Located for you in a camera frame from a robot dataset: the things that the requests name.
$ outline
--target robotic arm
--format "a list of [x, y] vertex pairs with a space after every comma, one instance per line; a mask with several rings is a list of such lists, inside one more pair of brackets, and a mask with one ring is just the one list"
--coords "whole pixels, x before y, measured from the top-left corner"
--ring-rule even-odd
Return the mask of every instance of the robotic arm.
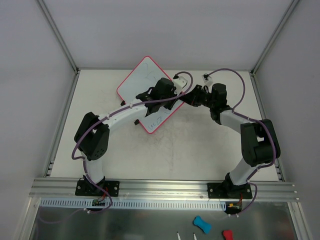
[[[203, 87], [196, 85], [191, 92], [178, 98], [176, 96], [180, 94], [187, 84], [186, 79], [177, 75], [173, 78], [173, 81], [161, 78], [154, 87], [138, 94], [133, 102], [117, 109], [110, 117], [109, 114], [94, 115], [92, 112], [87, 113], [74, 137], [76, 142], [93, 124], [107, 117], [106, 120], [98, 124], [84, 137], [78, 147], [85, 158], [87, 172], [92, 181], [101, 188], [106, 185], [102, 171], [101, 156], [108, 149], [109, 135], [111, 133], [127, 122], [133, 122], [136, 119], [141, 119], [157, 112], [160, 107], [171, 110], [175, 102], [180, 99], [194, 107], [200, 105], [208, 107], [212, 120], [241, 134], [242, 159], [235, 169], [225, 176], [225, 180], [222, 183], [208, 187], [209, 198], [238, 198], [240, 194], [244, 196], [243, 198], [252, 198], [252, 194], [248, 194], [247, 191], [250, 189], [247, 180], [256, 173], [259, 167], [272, 162], [272, 145], [266, 131], [259, 123], [236, 115], [232, 108], [227, 105], [227, 90], [224, 84], [214, 84], [211, 92], [209, 92], [211, 81], [206, 75], [204, 75], [204, 80], [206, 84]], [[276, 157], [278, 158], [280, 156], [280, 147], [273, 124], [268, 119], [263, 119], [261, 122], [266, 126], [272, 137], [276, 149]], [[86, 182], [86, 192], [91, 192], [92, 196], [100, 196], [102, 194], [99, 189], [95, 188], [87, 180], [86, 176], [84, 176], [84, 181]]]

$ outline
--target metal frame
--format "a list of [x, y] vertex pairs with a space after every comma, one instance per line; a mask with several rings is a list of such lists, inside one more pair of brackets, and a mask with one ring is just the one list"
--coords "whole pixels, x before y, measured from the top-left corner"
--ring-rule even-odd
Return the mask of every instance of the metal frame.
[[[49, 154], [47, 156], [47, 165], [44, 169], [44, 176], [36, 178], [33, 182], [30, 194], [28, 208], [25, 213], [23, 226], [18, 239], [29, 239], [33, 224], [36, 219], [39, 203], [41, 197], [66, 197], [77, 198], [74, 194], [77, 180], [75, 178], [50, 178], [50, 166], [54, 163], [55, 155], [58, 150], [59, 142], [62, 136], [62, 132], [65, 126], [69, 108], [72, 102], [72, 98], [76, 89], [79, 68], [77, 67], [47, 5], [44, 0], [36, 0], [42, 11], [45, 19], [47, 20], [53, 34], [55, 35], [58, 43], [60, 44], [65, 56], [67, 57], [72, 69], [75, 72], [73, 82], [70, 87], [69, 95], [63, 108], [63, 113], [59, 120], [59, 125], [55, 133], [54, 141], [50, 147]], [[251, 82], [254, 89], [254, 93], [258, 102], [259, 110], [263, 118], [266, 117], [264, 105], [262, 103], [259, 88], [256, 81], [256, 72], [263, 63], [266, 55], [272, 49], [272, 46], [278, 39], [280, 32], [282, 31], [288, 19], [298, 6], [300, 0], [292, 0], [279, 24], [274, 30], [272, 36], [268, 40], [263, 52], [257, 60], [254, 68], [251, 71]], [[278, 162], [279, 175], [281, 180], [279, 182], [256, 182], [258, 186], [257, 202], [287, 202], [294, 228], [298, 239], [307, 240], [313, 239], [308, 225], [305, 221], [304, 213], [302, 211], [300, 199], [295, 189], [295, 185], [290, 182], [285, 182], [286, 176], [281, 164], [281, 160]], [[122, 199], [135, 199], [135, 200], [190, 200], [190, 201], [209, 201], [207, 193], [207, 181], [172, 181], [172, 180], [120, 180], [119, 197]]]

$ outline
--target red border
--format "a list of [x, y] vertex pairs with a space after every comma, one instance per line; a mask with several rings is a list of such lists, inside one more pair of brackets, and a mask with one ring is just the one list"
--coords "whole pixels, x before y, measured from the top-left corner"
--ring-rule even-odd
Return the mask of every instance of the red border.
[[[165, 71], [150, 57], [150, 56], [145, 56], [139, 63], [137, 66], [135, 66], [135, 68], [129, 73], [129, 75], [120, 83], [120, 85], [116, 88], [116, 93], [118, 94], [118, 96], [122, 99], [122, 101], [124, 101], [124, 99], [121, 97], [121, 95], [118, 92], [118, 89], [120, 88], [120, 86], [127, 80], [127, 78], [133, 73], [133, 71], [140, 65], [140, 63], [145, 60], [145, 58], [149, 58], [151, 59], [152, 62], [154, 62], [154, 64], [168, 77], [168, 79], [170, 79], [172, 81], [172, 79], [165, 73]], [[148, 133], [148, 134], [154, 134], [158, 128], [161, 127], [162, 124], [164, 124], [171, 116], [172, 114], [174, 114], [182, 105], [184, 104], [184, 102], [182, 102], [157, 128], [156, 130], [154, 130], [153, 132], [148, 132], [148, 130], [145, 128], [144, 125], [140, 124], [144, 130]]]

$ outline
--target white table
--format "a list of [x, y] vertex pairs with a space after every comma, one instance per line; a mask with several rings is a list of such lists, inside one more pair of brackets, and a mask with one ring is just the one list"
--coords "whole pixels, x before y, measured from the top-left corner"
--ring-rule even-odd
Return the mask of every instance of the white table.
[[[74, 136], [84, 115], [117, 109], [121, 99], [116, 89], [130, 70], [82, 70], [55, 157], [51, 177], [81, 178], [82, 161], [72, 160]], [[165, 71], [173, 76], [178, 70]], [[194, 85], [203, 85], [202, 74], [189, 71]], [[260, 112], [248, 72], [240, 72], [246, 84], [244, 100], [237, 111], [260, 119]], [[233, 107], [242, 95], [241, 80], [232, 72], [212, 75], [215, 83], [227, 87], [228, 104]], [[109, 138], [103, 156], [103, 171], [109, 179], [223, 180], [238, 164], [240, 135], [215, 123], [209, 109], [184, 104], [154, 134], [128, 123]], [[278, 181], [274, 166], [258, 172], [254, 181]]]

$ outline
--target red object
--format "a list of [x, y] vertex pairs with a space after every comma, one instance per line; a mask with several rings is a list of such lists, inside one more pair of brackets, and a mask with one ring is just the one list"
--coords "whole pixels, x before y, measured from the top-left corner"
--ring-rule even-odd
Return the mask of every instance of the red object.
[[225, 240], [234, 240], [233, 233], [231, 230], [225, 230], [222, 232]]
[[[123, 98], [121, 97], [121, 95], [119, 94], [118, 89], [119, 89], [120, 86], [127, 80], [127, 78], [132, 74], [132, 72], [139, 66], [139, 64], [140, 64], [145, 58], [151, 59], [151, 61], [154, 62], [154, 64], [167, 76], [167, 78], [172, 81], [172, 79], [168, 76], [168, 74], [165, 73], [165, 71], [155, 62], [155, 60], [153, 60], [150, 56], [145, 56], [145, 57], [138, 63], [138, 65], [135, 66], [135, 68], [130, 72], [130, 74], [122, 81], [122, 83], [116, 88], [116, 93], [118, 94], [118, 96], [119, 96], [123, 101], [124, 101], [124, 99], [123, 99]], [[184, 102], [182, 102], [182, 103], [180, 104], [180, 106], [178, 106], [178, 107], [170, 114], [169, 117], [167, 117], [163, 122], [161, 122], [160, 125], [156, 128], [155, 131], [153, 131], [153, 132], [148, 132], [147, 129], [145, 128], [145, 126], [143, 126], [142, 124], [141, 124], [141, 126], [144, 128], [144, 130], [145, 130], [148, 134], [154, 134], [154, 133], [160, 128], [160, 126], [161, 126], [162, 124], [164, 124], [165, 121], [167, 121], [183, 104], [184, 104]]]

